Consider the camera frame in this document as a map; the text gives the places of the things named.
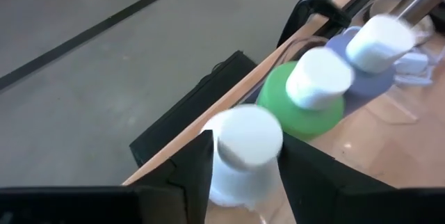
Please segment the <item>white cap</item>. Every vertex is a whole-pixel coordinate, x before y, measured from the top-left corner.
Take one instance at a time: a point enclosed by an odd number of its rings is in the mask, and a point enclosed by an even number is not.
[[[214,130],[221,159],[241,170],[258,168],[272,161],[283,145],[277,118],[265,108],[245,104],[210,120],[205,129]]]
[[[359,69],[380,73],[416,44],[411,26],[392,15],[372,17],[346,46],[348,60]]]
[[[286,82],[289,98],[304,109],[329,107],[352,85],[351,66],[327,47],[314,47],[297,62]]]

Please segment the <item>gray floor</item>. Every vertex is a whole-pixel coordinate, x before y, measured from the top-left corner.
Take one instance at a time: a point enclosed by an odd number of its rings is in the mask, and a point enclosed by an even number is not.
[[[0,75],[137,0],[0,0]],[[0,92],[0,186],[119,184],[211,68],[272,50],[297,0],[160,0]]]

